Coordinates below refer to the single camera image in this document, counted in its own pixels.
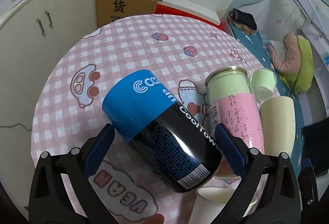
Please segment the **blue black CoolTowel can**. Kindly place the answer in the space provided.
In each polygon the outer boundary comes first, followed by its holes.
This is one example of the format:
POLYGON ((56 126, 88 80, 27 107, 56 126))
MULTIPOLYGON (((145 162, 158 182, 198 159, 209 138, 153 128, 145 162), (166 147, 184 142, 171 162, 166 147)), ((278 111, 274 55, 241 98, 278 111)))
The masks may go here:
POLYGON ((207 183, 222 152, 215 138, 150 71, 133 72, 108 91, 102 110, 143 161, 176 192, 207 183))

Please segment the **white paper cup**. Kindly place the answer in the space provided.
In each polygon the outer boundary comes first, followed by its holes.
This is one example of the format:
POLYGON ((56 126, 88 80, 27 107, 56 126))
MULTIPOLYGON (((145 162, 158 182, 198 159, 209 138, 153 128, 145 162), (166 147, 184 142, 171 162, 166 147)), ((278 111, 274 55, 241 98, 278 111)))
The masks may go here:
POLYGON ((223 210, 234 189, 201 187, 196 190, 196 200, 188 224, 208 224, 223 210))

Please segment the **small green paper cup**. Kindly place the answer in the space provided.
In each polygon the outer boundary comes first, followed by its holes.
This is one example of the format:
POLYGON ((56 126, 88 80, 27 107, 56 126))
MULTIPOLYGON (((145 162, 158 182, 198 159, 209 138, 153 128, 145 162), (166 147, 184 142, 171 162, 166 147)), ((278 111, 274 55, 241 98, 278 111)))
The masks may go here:
POLYGON ((261 68, 255 70, 250 78, 251 87, 257 101, 265 101, 272 97, 277 84, 273 70, 261 68))

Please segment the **pink checkered tablecloth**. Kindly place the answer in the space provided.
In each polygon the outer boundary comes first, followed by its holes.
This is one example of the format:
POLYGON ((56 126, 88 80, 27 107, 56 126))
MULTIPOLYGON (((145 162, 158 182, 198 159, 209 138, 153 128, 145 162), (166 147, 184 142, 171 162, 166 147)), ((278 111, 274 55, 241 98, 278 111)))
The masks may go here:
MULTIPOLYGON (((38 99, 31 155, 65 154, 98 134, 108 121, 107 92, 121 78, 147 69, 204 126, 206 77, 236 65, 249 74, 272 68, 259 35, 234 38, 193 18, 140 15, 120 19, 84 36, 57 63, 38 99)), ((188 223, 194 191, 179 194, 159 179, 117 134, 90 183, 119 223, 141 223, 162 214, 165 223, 188 223)))

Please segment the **pink green clear canister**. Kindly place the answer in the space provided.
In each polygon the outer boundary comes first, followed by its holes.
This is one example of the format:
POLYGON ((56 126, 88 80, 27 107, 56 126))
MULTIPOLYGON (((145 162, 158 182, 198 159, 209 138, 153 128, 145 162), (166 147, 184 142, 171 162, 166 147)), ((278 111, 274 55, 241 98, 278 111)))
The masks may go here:
POLYGON ((259 110, 247 71, 241 67, 219 68, 205 80, 210 133, 224 124, 249 148, 264 153, 264 136, 259 110))

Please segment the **pink green rolled quilt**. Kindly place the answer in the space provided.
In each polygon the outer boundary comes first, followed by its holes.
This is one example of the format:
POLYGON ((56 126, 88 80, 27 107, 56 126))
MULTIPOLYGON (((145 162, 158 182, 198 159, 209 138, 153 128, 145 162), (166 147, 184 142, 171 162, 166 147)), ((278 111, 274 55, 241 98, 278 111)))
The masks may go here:
POLYGON ((306 93, 312 85, 315 73, 311 44, 303 36, 292 32, 284 36, 282 43, 284 60, 280 58, 274 42, 267 46, 274 68, 293 95, 306 93))

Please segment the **white pillow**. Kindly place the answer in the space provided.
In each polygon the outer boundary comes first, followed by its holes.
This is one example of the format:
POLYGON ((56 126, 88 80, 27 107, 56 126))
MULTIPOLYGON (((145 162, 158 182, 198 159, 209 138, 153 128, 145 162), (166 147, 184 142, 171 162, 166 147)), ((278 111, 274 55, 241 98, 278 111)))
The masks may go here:
POLYGON ((270 40, 270 44, 280 57, 281 61, 285 61, 285 56, 286 56, 286 49, 285 49, 285 44, 283 42, 275 41, 275 40, 270 40))

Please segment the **teal candy print bedsheet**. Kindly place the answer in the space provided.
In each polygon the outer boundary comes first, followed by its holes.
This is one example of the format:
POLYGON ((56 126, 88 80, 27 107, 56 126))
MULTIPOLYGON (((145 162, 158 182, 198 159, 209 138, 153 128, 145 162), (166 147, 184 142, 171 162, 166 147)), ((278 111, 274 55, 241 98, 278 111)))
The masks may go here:
POLYGON ((303 138, 302 138, 302 128, 305 126, 303 119, 302 107, 299 98, 293 95, 291 91, 285 84, 281 81, 279 73, 274 68, 272 59, 270 58, 270 53, 268 51, 268 45, 270 40, 265 34, 256 31, 254 34, 245 34, 242 30, 237 28, 234 24, 228 23, 228 27, 225 29, 226 32, 232 35, 237 41, 239 41, 245 48, 247 48, 252 55, 258 59, 263 67, 274 70, 277 77, 276 88, 281 96, 288 96, 293 99, 294 110, 295 110, 295 141, 294 147, 291 154, 291 162, 298 176, 301 171, 302 163, 302 150, 303 150, 303 138))

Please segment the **cream curved cabinet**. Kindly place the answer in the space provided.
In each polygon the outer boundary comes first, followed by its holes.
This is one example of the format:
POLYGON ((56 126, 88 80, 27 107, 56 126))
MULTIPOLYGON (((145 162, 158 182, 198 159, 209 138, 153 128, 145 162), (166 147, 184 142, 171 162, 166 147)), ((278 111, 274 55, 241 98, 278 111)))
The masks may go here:
POLYGON ((36 103, 59 60, 96 26, 95 0, 24 0, 1 23, 1 184, 23 214, 36 103))

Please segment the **folded dark clothes pile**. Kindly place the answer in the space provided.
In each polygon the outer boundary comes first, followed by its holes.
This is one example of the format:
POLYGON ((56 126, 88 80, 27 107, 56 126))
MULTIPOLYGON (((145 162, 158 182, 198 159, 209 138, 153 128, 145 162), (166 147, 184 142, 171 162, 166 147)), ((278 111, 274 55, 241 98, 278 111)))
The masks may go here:
POLYGON ((227 20, 245 34, 251 35, 256 33, 257 24, 253 15, 249 13, 233 9, 228 13, 227 20))

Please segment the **red storage bench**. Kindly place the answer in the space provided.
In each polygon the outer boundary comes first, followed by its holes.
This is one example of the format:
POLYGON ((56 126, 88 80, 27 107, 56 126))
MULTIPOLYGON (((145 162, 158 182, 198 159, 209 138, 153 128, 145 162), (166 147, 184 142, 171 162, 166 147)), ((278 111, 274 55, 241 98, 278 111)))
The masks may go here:
POLYGON ((204 23, 210 24, 217 28, 219 28, 219 26, 221 25, 219 20, 216 20, 216 19, 214 20, 214 19, 211 19, 209 16, 206 16, 201 13, 197 13, 196 11, 193 11, 190 9, 185 9, 185 8, 179 7, 177 5, 172 5, 170 3, 165 3, 165 2, 161 2, 161 1, 158 2, 155 13, 189 17, 189 18, 193 18, 193 19, 202 21, 204 23))

